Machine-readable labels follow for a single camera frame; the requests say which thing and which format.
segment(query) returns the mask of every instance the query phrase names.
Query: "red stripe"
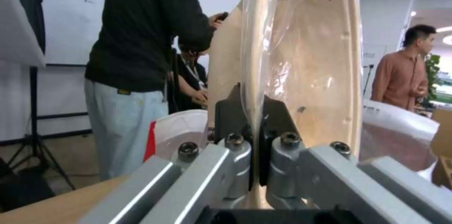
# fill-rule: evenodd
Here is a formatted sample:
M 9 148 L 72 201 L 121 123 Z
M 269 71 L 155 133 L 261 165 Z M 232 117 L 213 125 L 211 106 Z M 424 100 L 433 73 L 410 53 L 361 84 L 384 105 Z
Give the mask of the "red stripe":
M 147 136 L 146 151 L 143 162 L 147 161 L 152 155 L 155 155 L 155 121 L 150 123 L 149 134 Z

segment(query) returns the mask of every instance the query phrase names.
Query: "white pillar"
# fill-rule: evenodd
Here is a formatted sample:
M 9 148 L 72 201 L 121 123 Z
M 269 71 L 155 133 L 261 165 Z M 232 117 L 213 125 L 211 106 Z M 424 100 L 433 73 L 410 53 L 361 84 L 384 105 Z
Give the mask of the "white pillar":
M 364 98 L 371 96 L 375 70 L 384 54 L 400 49 L 415 0 L 360 0 L 363 21 L 363 65 L 374 65 Z M 369 68 L 363 70 L 366 83 Z

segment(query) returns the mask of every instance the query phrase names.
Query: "man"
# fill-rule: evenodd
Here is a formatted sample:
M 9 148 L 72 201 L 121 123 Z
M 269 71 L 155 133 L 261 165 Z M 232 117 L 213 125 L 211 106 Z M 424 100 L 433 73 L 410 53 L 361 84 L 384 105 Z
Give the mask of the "man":
M 189 84 L 191 88 L 196 91 L 201 91 L 207 97 L 207 76 L 205 68 L 200 65 L 197 60 L 200 56 L 199 52 L 192 52 L 179 39 L 179 49 L 181 54 L 177 56 L 177 66 L 179 75 L 182 77 L 183 84 Z M 207 98 L 202 99 L 200 97 L 193 98 L 187 95 L 185 92 L 174 91 L 170 89 L 168 91 L 168 98 L 174 100 L 169 106 L 169 113 L 176 111 L 184 111 L 191 109 L 203 109 L 207 106 Z
M 164 92 L 173 38 L 202 52 L 210 47 L 216 17 L 207 18 L 198 0 L 105 0 L 85 74 L 102 180 L 142 164 L 150 123 L 168 115 Z M 201 92 L 186 90 L 203 99 Z
M 378 64 L 372 100 L 414 111 L 415 100 L 428 95 L 423 57 L 431 52 L 436 29 L 417 25 L 405 34 L 403 50 L 387 54 Z

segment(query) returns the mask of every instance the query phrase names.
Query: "black jacket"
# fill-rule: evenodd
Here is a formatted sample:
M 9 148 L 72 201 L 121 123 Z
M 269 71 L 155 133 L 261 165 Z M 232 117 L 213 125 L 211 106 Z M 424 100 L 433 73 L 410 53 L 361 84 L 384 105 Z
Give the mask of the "black jacket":
M 197 91 L 201 90 L 201 88 L 199 87 L 199 81 L 197 80 L 197 78 L 195 78 L 195 76 L 193 76 L 193 74 L 190 73 L 180 55 L 177 56 L 177 67 L 179 70 L 179 75 L 184 78 L 185 81 L 187 81 L 187 83 L 191 87 L 193 87 L 193 89 Z M 198 73 L 199 79 L 205 85 L 207 85 L 207 76 L 204 66 L 200 65 L 199 63 L 195 63 L 195 68 Z M 202 108 L 201 105 L 192 102 L 192 98 L 190 96 L 185 95 L 179 89 L 173 89 L 173 84 L 168 84 L 168 104 L 170 114 L 176 111 Z
M 105 0 L 102 21 L 85 77 L 133 92 L 163 90 L 174 36 L 202 51 L 214 31 L 198 0 Z

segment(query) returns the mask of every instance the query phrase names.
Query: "hand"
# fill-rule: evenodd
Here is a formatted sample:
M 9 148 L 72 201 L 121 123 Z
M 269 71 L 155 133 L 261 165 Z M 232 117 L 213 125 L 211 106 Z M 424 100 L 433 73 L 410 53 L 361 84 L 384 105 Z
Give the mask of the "hand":
M 207 102 L 202 102 L 200 100 L 197 100 L 195 98 L 192 98 L 192 102 L 196 103 L 197 105 L 201 105 L 201 106 L 207 106 Z
M 199 90 L 195 91 L 192 95 L 192 98 L 203 103 L 207 103 L 207 91 L 206 90 Z
M 426 93 L 427 93 L 426 87 L 419 87 L 417 89 L 413 89 L 410 91 L 410 95 L 416 98 L 424 97 Z
M 218 13 L 213 16 L 210 16 L 209 24 L 211 26 L 213 26 L 214 28 L 218 29 L 221 26 L 221 24 L 223 23 L 223 20 L 217 20 L 217 18 L 221 15 L 223 15 L 223 13 Z

